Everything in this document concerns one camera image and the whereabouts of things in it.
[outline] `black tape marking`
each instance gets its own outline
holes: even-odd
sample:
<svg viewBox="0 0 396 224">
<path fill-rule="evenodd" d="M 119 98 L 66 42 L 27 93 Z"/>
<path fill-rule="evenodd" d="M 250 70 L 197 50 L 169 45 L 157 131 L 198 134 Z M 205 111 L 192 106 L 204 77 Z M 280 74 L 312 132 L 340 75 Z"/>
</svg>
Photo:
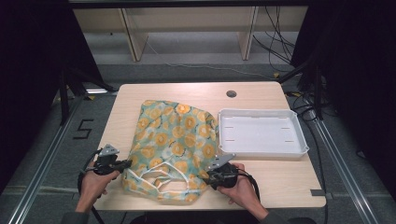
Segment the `black tape marking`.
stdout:
<svg viewBox="0 0 396 224">
<path fill-rule="evenodd" d="M 80 131 L 82 131 L 82 132 L 87 132 L 87 134 L 86 134 L 85 136 L 83 136 L 83 137 L 73 137 L 73 139 L 88 139 L 88 137 L 90 136 L 90 133 L 91 133 L 92 129 L 83 129 L 83 128 L 81 128 L 82 124 L 83 124 L 85 121 L 93 121 L 93 119 L 82 119 L 81 122 L 79 123 L 79 126 L 78 126 L 77 131 L 78 131 L 78 132 L 80 132 Z"/>
</svg>

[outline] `light wood table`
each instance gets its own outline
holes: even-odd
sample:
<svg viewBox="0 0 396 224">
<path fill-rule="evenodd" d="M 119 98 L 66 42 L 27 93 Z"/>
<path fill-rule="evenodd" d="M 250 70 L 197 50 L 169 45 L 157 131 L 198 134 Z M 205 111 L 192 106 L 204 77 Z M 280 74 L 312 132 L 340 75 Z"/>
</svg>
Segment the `light wood table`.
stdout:
<svg viewBox="0 0 396 224">
<path fill-rule="evenodd" d="M 236 97 L 226 95 L 236 91 Z M 145 100 L 168 100 L 193 105 L 217 117 L 223 108 L 289 109 L 277 82 L 209 82 L 128 84 L 120 88 L 99 147 L 111 144 L 120 150 L 119 160 L 128 157 L 140 106 Z M 262 204 L 267 208 L 321 207 L 322 196 L 312 196 L 311 189 L 321 189 L 318 178 L 306 154 L 297 161 L 237 161 L 257 180 Z M 125 192 L 120 176 L 107 186 L 95 204 L 99 210 L 169 211 L 169 210 L 235 210 L 228 198 L 207 187 L 203 195 L 191 204 L 166 204 Z"/>
</svg>

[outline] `gray carpet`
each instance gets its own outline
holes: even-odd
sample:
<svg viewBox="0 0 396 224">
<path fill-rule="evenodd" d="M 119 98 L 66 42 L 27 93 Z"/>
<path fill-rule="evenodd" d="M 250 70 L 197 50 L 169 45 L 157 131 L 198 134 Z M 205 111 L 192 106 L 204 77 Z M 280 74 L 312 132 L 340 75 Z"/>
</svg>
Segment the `gray carpet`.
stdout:
<svg viewBox="0 0 396 224">
<path fill-rule="evenodd" d="M 174 67 L 158 64 L 99 65 L 99 69 L 105 82 L 114 87 L 119 87 L 125 83 L 149 82 L 263 81 L 273 78 L 273 73 L 276 72 L 268 64 L 204 64 L 204 66 L 227 67 L 239 72 L 207 67 Z M 287 65 L 278 65 L 276 68 L 285 71 L 291 69 Z M 241 72 L 262 76 L 247 75 Z M 299 77 L 295 77 L 284 83 L 284 91 L 296 91 L 298 79 Z M 86 86 L 96 88 L 89 83 Z M 78 170 L 81 169 L 92 151 L 97 148 L 115 98 L 116 96 L 96 96 L 93 100 L 83 101 L 72 119 L 60 151 L 50 167 L 42 184 L 42 189 L 35 198 L 25 223 L 59 223 L 63 213 L 73 211 L 78 200 L 78 194 L 76 193 Z M 290 106 L 293 106 L 296 99 L 297 97 L 288 97 Z M 298 99 L 295 105 L 302 104 L 304 102 Z M 396 220 L 396 203 L 390 198 L 370 164 L 355 154 L 358 150 L 357 145 L 341 119 L 331 116 L 335 114 L 334 110 L 329 106 L 324 111 L 326 126 L 336 145 L 339 146 L 352 174 L 367 195 L 380 223 L 394 223 L 394 220 Z M 36 168 L 44 157 L 59 127 L 60 112 L 60 103 L 55 100 L 47 122 L 43 125 L 34 146 L 25 156 L 19 169 L 8 183 L 6 191 L 0 197 L 0 223 L 7 223 L 9 216 L 19 202 L 23 189 L 29 184 Z M 78 131 L 78 126 L 84 119 L 90 121 L 85 121 L 81 127 L 91 129 L 91 132 L 86 139 L 76 139 L 76 137 L 83 137 L 86 134 L 86 132 Z M 328 200 L 327 208 L 274 210 L 284 218 L 311 217 L 317 223 L 323 223 L 327 209 L 328 223 L 363 223 L 332 163 L 327 148 L 315 129 L 314 122 L 308 121 L 307 124 L 312 128 L 315 138 L 318 140 L 318 148 L 316 148 L 314 136 L 309 132 L 308 126 L 301 121 L 306 142 L 310 146 L 308 153 L 320 179 L 318 150 L 320 151 L 326 190 L 332 194 L 332 198 Z M 141 213 L 127 213 L 126 217 L 124 217 L 125 213 L 122 212 L 100 212 L 100 214 L 106 223 L 129 223 Z M 90 218 L 90 223 L 97 223 L 93 216 Z"/>
</svg>

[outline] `orange flower pattern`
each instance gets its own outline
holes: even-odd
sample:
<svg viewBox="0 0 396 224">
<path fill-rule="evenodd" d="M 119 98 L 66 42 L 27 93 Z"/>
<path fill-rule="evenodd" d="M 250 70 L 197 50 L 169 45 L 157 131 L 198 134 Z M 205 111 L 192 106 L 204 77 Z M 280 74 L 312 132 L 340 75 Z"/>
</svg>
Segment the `orange flower pattern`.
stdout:
<svg viewBox="0 0 396 224">
<path fill-rule="evenodd" d="M 206 111 L 170 101 L 142 104 L 128 160 L 122 174 L 125 190 L 159 201 L 192 203 L 205 190 L 205 167 L 216 155 L 218 124 Z M 146 179 L 150 174 L 154 179 Z M 184 180 L 186 189 L 164 190 L 172 180 Z"/>
</svg>

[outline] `drawstring bag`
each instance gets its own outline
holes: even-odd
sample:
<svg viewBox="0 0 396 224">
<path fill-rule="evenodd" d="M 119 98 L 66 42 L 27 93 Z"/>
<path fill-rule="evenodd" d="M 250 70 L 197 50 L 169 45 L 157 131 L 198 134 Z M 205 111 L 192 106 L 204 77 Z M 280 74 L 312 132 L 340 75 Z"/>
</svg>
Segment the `drawstring bag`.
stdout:
<svg viewBox="0 0 396 224">
<path fill-rule="evenodd" d="M 125 190 L 160 201 L 194 202 L 206 187 L 205 168 L 215 159 L 218 124 L 208 112 L 190 105 L 147 100 L 141 106 L 122 174 Z M 182 189 L 166 189 L 172 182 Z"/>
</svg>

